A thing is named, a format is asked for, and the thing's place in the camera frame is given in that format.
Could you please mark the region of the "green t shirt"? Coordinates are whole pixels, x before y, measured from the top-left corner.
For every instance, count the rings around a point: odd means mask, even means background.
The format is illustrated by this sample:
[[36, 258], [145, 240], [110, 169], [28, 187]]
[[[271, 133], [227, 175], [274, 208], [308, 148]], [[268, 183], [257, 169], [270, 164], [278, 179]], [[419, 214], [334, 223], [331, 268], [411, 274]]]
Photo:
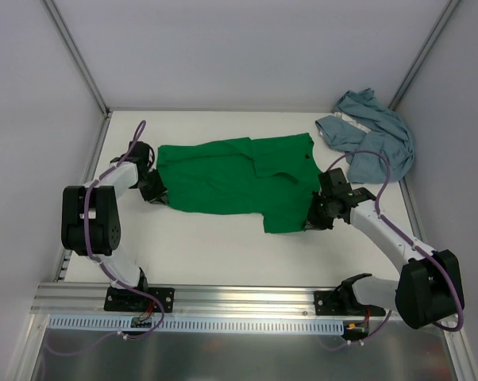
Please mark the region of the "green t shirt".
[[175, 210], [259, 214], [266, 233], [295, 233], [320, 189], [313, 148], [309, 133], [162, 145], [156, 169]]

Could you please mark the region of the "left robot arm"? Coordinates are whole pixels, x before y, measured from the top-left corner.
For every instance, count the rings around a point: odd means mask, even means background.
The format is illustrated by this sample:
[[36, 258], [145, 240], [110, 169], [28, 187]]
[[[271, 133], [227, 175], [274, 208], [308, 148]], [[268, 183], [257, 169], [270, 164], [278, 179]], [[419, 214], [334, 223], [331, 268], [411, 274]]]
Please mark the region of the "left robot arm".
[[171, 313], [175, 290], [150, 287], [147, 276], [120, 247], [118, 199], [139, 190], [149, 204], [166, 205], [168, 191], [153, 170], [154, 150], [144, 142], [129, 143], [128, 151], [110, 162], [98, 179], [63, 192], [61, 241], [78, 256], [97, 264], [109, 278], [104, 310], [109, 312]]

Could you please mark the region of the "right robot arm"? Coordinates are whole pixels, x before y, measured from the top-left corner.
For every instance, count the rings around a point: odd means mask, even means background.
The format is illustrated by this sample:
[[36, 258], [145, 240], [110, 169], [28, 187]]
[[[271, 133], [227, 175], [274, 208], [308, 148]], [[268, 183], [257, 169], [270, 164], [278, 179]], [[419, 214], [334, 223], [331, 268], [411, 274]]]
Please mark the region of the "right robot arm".
[[355, 315], [374, 306], [396, 312], [412, 329], [439, 326], [451, 316], [456, 332], [465, 322], [465, 298], [458, 258], [438, 251], [403, 231], [380, 208], [380, 197], [346, 181], [340, 168], [321, 173], [320, 190], [313, 194], [306, 227], [333, 228], [341, 219], [362, 232], [390, 260], [397, 280], [362, 273], [343, 280], [322, 301], [328, 310]]

